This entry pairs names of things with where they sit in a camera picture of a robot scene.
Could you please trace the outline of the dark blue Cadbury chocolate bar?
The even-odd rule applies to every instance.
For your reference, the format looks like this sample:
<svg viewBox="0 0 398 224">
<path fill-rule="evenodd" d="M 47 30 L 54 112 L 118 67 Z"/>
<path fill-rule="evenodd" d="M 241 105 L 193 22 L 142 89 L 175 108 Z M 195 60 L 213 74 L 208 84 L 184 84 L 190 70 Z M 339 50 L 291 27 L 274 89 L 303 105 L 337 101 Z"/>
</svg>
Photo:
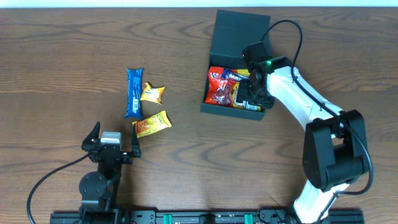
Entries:
<svg viewBox="0 0 398 224">
<path fill-rule="evenodd" d="M 240 82 L 242 80 L 248 80 L 249 79 L 248 76 L 240 74 L 236 70 L 232 70 L 232 69 L 229 69 L 229 68 L 225 68 L 222 71 L 220 77 L 222 79 L 224 79 L 224 80 L 228 80 L 228 81 L 231 81 L 231 82 Z"/>
</svg>

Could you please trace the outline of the small dark blue box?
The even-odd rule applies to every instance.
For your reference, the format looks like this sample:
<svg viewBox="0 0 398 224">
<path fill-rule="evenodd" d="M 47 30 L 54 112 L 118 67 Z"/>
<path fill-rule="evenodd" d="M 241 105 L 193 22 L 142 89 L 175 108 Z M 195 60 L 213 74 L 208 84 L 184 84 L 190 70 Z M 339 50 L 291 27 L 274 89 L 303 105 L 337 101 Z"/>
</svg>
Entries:
<svg viewBox="0 0 398 224">
<path fill-rule="evenodd" d="M 251 111 L 261 111 L 261 107 L 255 105 L 246 105 L 246 109 Z"/>
</svg>

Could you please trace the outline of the red Hacks candy bag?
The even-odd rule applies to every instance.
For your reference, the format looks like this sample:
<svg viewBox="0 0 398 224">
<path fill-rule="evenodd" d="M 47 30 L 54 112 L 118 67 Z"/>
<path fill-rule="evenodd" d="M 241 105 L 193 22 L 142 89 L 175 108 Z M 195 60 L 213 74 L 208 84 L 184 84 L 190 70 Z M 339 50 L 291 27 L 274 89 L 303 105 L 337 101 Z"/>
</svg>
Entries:
<svg viewBox="0 0 398 224">
<path fill-rule="evenodd" d="M 210 105 L 232 107 L 232 91 L 235 80 L 229 76 L 232 71 L 223 67 L 210 67 L 208 71 L 208 91 L 204 102 Z"/>
</svg>

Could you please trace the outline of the long blue snack bar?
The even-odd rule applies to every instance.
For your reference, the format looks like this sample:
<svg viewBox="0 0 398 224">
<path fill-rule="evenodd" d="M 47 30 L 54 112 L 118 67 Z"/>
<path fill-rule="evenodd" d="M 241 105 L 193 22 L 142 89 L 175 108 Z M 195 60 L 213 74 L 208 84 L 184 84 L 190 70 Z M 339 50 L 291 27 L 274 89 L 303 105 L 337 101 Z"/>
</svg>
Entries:
<svg viewBox="0 0 398 224">
<path fill-rule="evenodd" d="M 127 69 L 127 109 L 125 118 L 142 119 L 141 94 L 143 68 Z"/>
</svg>

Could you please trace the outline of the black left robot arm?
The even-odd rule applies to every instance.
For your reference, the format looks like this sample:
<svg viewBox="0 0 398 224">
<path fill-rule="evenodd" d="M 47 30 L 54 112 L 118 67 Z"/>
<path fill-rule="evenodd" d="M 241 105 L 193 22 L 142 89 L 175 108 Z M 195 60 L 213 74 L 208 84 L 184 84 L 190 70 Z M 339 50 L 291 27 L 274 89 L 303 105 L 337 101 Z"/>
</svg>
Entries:
<svg viewBox="0 0 398 224">
<path fill-rule="evenodd" d="M 129 211 L 119 208 L 116 199 L 122 166 L 131 165 L 135 157 L 141 157 L 136 128 L 132 129 L 130 151 L 121 150 L 121 133 L 104 132 L 101 137 L 99 134 L 100 123 L 97 122 L 81 145 L 98 168 L 80 180 L 82 199 L 77 223 L 130 223 Z"/>
</svg>

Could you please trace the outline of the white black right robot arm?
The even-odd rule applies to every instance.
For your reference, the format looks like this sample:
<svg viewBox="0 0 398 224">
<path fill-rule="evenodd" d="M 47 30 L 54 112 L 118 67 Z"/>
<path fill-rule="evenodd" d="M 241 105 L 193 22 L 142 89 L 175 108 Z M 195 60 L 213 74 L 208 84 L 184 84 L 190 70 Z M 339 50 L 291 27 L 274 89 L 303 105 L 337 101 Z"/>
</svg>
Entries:
<svg viewBox="0 0 398 224">
<path fill-rule="evenodd" d="M 240 83 L 237 101 L 271 109 L 279 100 L 305 131 L 302 165 L 307 181 L 286 221 L 321 223 L 340 195 L 361 195 L 372 185 L 363 116 L 322 97 L 287 57 L 271 58 L 263 42 L 248 45 L 242 55 L 249 78 Z M 349 192 L 348 186 L 364 174 L 369 176 L 364 189 Z"/>
</svg>

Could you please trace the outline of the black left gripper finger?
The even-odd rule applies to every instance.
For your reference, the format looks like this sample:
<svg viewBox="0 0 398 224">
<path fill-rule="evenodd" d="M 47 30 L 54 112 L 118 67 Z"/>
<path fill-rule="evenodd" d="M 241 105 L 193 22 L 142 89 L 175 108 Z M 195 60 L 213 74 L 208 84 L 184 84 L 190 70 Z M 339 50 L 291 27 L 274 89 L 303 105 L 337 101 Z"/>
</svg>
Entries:
<svg viewBox="0 0 398 224">
<path fill-rule="evenodd" d="M 132 128 L 131 150 L 132 150 L 132 152 L 140 152 L 141 151 L 135 124 L 133 125 L 133 128 Z"/>
<path fill-rule="evenodd" d="M 95 141 L 99 138 L 100 133 L 100 122 L 97 121 L 94 128 L 91 132 L 87 135 L 87 137 L 83 140 L 83 144 L 90 144 L 91 142 Z"/>
</svg>

